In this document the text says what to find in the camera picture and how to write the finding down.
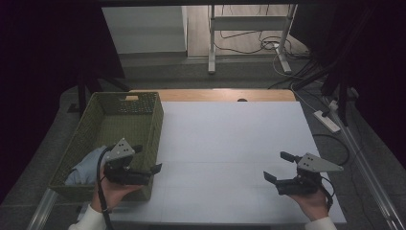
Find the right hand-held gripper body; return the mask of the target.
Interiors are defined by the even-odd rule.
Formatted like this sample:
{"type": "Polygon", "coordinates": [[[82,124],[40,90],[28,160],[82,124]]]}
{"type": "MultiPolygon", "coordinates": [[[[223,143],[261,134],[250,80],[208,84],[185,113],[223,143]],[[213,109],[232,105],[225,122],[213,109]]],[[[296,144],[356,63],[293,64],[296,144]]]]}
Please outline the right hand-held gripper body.
{"type": "Polygon", "coordinates": [[[311,153],[300,157],[301,160],[296,163],[297,175],[293,179],[276,181],[275,186],[280,195],[314,194],[322,185],[321,173],[340,172],[344,169],[342,166],[311,153]]]}

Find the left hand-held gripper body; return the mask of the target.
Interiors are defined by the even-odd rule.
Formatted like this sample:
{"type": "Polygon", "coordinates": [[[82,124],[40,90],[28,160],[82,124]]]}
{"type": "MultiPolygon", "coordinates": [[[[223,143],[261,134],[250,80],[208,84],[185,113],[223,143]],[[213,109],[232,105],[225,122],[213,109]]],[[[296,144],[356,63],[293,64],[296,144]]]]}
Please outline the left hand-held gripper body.
{"type": "Polygon", "coordinates": [[[137,154],[125,138],[109,150],[105,157],[104,175],[113,183],[121,185],[147,185],[152,174],[148,170],[135,170],[130,166],[137,154]]]}

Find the green woven basket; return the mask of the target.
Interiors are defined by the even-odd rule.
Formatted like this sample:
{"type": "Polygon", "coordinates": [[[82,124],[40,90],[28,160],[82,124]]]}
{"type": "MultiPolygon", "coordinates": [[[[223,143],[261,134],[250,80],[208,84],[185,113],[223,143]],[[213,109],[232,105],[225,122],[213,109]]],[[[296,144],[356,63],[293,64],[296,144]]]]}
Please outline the green woven basket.
{"type": "Polygon", "coordinates": [[[157,92],[98,92],[91,96],[79,125],[54,173],[49,188],[73,202],[89,201],[94,186],[67,185],[71,170],[92,150],[112,146],[124,138],[143,151],[131,161],[134,170],[147,170],[157,162],[164,118],[157,92]]]}

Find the light blue tank top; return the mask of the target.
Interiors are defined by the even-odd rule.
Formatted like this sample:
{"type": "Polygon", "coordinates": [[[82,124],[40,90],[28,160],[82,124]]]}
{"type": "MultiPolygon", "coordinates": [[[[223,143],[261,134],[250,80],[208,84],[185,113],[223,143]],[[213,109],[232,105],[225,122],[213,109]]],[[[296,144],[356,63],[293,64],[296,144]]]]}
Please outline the light blue tank top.
{"type": "Polygon", "coordinates": [[[106,146],[101,146],[92,150],[83,159],[72,168],[67,176],[65,185],[91,185],[97,178],[97,166],[101,154],[106,146]]]}

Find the person's left hand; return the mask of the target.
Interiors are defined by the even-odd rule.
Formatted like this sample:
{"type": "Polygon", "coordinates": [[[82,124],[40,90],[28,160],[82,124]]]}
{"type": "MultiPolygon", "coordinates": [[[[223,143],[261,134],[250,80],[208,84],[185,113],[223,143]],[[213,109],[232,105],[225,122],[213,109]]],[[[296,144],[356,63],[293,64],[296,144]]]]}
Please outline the person's left hand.
{"type": "MultiPolygon", "coordinates": [[[[100,184],[109,211],[114,209],[126,195],[143,188],[143,185],[121,185],[110,182],[108,179],[104,179],[100,184]]],[[[98,194],[100,184],[95,184],[95,190],[90,204],[91,208],[99,213],[102,212],[102,205],[98,194]]]]}

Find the person's right hand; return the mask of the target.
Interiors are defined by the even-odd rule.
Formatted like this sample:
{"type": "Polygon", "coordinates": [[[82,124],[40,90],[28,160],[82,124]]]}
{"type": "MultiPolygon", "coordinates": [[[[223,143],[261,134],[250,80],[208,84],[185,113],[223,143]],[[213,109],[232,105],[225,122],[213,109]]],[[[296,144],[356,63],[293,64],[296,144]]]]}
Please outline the person's right hand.
{"type": "Polygon", "coordinates": [[[318,190],[310,195],[290,195],[301,208],[310,221],[323,219],[328,216],[327,199],[325,194],[318,190]]]}

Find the white power strip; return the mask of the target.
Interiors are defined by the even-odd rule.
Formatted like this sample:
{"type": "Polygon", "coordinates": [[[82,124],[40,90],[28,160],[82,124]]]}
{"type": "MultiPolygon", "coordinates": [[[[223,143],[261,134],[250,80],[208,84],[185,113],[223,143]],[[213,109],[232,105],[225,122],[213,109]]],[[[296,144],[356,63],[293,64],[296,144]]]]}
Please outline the white power strip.
{"type": "Polygon", "coordinates": [[[318,110],[313,113],[314,117],[322,123],[331,133],[337,133],[341,130],[327,115],[327,112],[318,110]]]}

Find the white foam board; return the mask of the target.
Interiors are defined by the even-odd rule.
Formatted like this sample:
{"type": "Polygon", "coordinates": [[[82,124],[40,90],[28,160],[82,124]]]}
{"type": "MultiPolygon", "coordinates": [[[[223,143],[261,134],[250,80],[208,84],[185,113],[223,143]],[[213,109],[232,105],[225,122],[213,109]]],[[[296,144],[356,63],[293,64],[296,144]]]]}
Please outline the white foam board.
{"type": "Polygon", "coordinates": [[[305,223],[289,197],[263,175],[290,179],[281,159],[318,152],[297,102],[165,102],[150,200],[126,200],[115,221],[155,224],[279,225],[305,223]]]}

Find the black stand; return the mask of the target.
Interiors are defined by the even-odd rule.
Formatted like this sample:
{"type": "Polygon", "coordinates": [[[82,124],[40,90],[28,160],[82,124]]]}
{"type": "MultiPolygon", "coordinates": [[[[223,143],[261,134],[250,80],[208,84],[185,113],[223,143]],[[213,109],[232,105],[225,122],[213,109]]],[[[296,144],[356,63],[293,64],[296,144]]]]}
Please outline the black stand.
{"type": "Polygon", "coordinates": [[[304,80],[301,80],[299,83],[293,84],[291,90],[300,90],[324,76],[327,76],[327,79],[322,84],[321,93],[323,96],[331,96],[335,90],[338,90],[338,117],[342,124],[346,127],[348,125],[346,113],[348,99],[347,90],[349,86],[349,68],[343,61],[333,61],[330,65],[324,67],[322,70],[310,75],[304,80]]]}
{"type": "Polygon", "coordinates": [[[102,92],[102,85],[99,82],[99,79],[106,81],[117,88],[127,92],[130,90],[130,87],[120,82],[119,80],[109,77],[103,71],[97,69],[91,70],[82,70],[77,74],[77,87],[78,87],[78,102],[72,103],[67,112],[68,113],[78,113],[79,116],[82,116],[87,105],[86,92],[89,91],[90,94],[95,92],[102,92]]]}

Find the wooden table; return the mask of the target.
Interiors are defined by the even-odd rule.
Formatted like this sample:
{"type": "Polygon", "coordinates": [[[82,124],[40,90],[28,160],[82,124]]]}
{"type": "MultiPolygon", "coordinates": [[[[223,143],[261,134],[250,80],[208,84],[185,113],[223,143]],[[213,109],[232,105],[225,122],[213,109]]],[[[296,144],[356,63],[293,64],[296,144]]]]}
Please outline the wooden table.
{"type": "Polygon", "coordinates": [[[292,91],[284,89],[148,89],[157,92],[162,102],[295,102],[292,91]]]}

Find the black curtain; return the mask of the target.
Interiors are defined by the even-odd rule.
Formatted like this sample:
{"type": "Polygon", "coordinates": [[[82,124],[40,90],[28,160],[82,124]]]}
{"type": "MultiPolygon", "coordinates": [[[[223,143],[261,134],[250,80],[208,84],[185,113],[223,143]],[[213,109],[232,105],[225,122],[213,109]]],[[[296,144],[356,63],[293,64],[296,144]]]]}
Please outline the black curtain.
{"type": "Polygon", "coordinates": [[[406,0],[302,4],[290,34],[324,67],[359,34],[322,92],[354,88],[356,108],[406,169],[406,0]]]}
{"type": "Polygon", "coordinates": [[[102,7],[88,0],[0,0],[0,203],[84,81],[124,75],[102,7]]]}

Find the white partition panel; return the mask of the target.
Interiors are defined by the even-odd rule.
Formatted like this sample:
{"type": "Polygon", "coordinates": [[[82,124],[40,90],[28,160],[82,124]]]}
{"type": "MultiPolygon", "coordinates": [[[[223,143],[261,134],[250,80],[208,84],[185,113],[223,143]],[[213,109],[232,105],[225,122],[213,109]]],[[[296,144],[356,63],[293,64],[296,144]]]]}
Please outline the white partition panel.
{"type": "Polygon", "coordinates": [[[103,8],[107,27],[119,54],[187,51],[185,7],[103,8]]]}

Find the aluminium rail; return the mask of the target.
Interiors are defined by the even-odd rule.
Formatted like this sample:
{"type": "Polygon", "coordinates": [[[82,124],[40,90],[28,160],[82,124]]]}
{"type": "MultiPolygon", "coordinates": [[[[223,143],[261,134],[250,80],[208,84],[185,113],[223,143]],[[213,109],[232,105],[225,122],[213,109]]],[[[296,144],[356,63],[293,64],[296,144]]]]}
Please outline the aluminium rail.
{"type": "MultiPolygon", "coordinates": [[[[322,100],[329,108],[329,103],[331,101],[325,96],[322,97],[322,100]]],[[[373,172],[372,166],[367,159],[367,144],[364,141],[358,124],[356,122],[351,124],[350,120],[347,120],[348,125],[344,126],[338,117],[338,109],[330,109],[330,117],[338,127],[341,128],[341,135],[350,149],[349,166],[356,165],[358,171],[360,171],[389,228],[391,230],[406,230],[406,223],[401,219],[394,203],[391,201],[384,186],[373,172]]]]}
{"type": "Polygon", "coordinates": [[[56,203],[57,193],[47,189],[43,194],[26,230],[43,230],[56,203]]]}

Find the white metal desk frame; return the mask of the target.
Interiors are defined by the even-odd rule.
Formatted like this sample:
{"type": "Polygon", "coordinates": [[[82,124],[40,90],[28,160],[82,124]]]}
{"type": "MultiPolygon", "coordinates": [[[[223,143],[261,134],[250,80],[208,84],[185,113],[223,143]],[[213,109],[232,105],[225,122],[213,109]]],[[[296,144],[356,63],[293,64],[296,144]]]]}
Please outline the white metal desk frame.
{"type": "Polygon", "coordinates": [[[215,73],[215,47],[214,34],[220,31],[279,31],[282,33],[278,44],[273,48],[276,50],[277,58],[281,64],[285,74],[291,74],[292,70],[286,60],[286,52],[284,45],[289,35],[289,30],[292,24],[294,12],[297,8],[296,4],[288,8],[286,16],[216,16],[214,13],[214,5],[211,5],[211,15],[209,17],[209,32],[210,32],[210,48],[208,53],[208,72],[215,73]]]}

